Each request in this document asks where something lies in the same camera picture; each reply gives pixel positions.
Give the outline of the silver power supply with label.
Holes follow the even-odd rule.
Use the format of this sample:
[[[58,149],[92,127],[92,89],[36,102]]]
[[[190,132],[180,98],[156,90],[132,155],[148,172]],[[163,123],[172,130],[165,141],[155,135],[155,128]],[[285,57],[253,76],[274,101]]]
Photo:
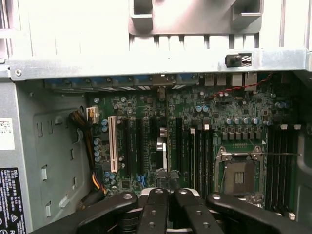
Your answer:
[[[8,121],[12,133],[0,133],[0,167],[18,168],[26,232],[33,229],[24,148],[20,125],[17,86],[9,79],[0,80],[0,120]]]

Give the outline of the black long expansion slot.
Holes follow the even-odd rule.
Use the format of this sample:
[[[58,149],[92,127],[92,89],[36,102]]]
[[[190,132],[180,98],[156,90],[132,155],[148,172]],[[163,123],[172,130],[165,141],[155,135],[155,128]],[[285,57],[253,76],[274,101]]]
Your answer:
[[[136,151],[137,151],[137,170],[139,175],[144,174],[144,152],[143,152],[143,121],[136,120]]]
[[[183,127],[182,118],[176,118],[176,162],[177,170],[182,172],[182,158],[183,158]]]
[[[131,177],[131,134],[129,120],[124,121],[125,166],[126,176]]]

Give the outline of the grey parts rack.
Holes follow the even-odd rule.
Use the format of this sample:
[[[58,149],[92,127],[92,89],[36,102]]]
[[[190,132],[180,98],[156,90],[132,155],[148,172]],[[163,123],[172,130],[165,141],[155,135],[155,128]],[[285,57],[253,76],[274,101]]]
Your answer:
[[[255,34],[264,0],[129,0],[131,35]]]

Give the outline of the open PC case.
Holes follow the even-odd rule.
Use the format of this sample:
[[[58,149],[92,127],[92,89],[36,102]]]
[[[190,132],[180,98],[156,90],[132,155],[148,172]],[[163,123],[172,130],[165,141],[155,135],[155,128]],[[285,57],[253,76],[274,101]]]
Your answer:
[[[90,98],[100,88],[155,87],[152,76],[162,74],[175,77],[174,86],[195,85],[202,75],[228,75],[234,85],[241,85],[246,74],[252,75],[252,82],[254,75],[270,74],[278,77],[280,85],[291,86],[300,126],[296,153],[302,156],[295,157],[295,217],[280,216],[312,228],[312,51],[257,48],[0,60],[0,80],[9,79],[17,86],[31,232],[109,198],[99,198],[91,182],[86,119],[93,104]],[[139,208],[156,188],[163,189],[147,188],[136,194]],[[192,233],[174,196],[179,189],[188,188],[165,189],[167,234]],[[207,195],[188,190],[205,204]],[[139,214],[127,215],[109,234],[135,234]],[[19,172],[14,167],[0,167],[0,234],[27,234]]]

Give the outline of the green motherboard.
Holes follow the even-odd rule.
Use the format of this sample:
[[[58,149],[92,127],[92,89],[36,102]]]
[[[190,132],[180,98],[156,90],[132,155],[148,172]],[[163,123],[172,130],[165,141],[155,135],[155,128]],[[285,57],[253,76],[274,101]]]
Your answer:
[[[247,151],[259,145],[263,153],[296,153],[300,126],[290,85],[273,75],[242,77],[234,85],[228,75],[197,76],[197,84],[169,89],[172,169],[176,162],[176,118],[182,118],[183,158],[178,188],[194,189],[201,197],[215,192],[215,157],[220,146]],[[100,88],[87,108],[87,151],[93,163],[91,182],[99,198],[156,185],[156,138],[149,119],[159,117],[157,88]],[[111,172],[108,117],[117,116],[118,172]],[[144,174],[137,170],[136,120],[143,121]],[[131,134],[131,177],[126,176],[124,121]],[[294,219],[295,156],[264,155],[264,202],[261,208]]]

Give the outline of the white expansion slot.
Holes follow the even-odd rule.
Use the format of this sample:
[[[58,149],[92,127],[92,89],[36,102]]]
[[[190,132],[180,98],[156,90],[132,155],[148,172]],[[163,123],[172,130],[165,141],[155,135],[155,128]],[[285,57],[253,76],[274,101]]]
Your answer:
[[[108,117],[111,172],[118,172],[117,116]]]

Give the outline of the CPU socket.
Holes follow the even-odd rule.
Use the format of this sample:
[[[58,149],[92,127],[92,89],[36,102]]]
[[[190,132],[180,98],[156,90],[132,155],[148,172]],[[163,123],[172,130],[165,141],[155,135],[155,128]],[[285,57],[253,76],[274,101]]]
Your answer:
[[[262,206],[264,202],[264,154],[259,145],[251,150],[227,150],[220,146],[214,163],[214,190]]]

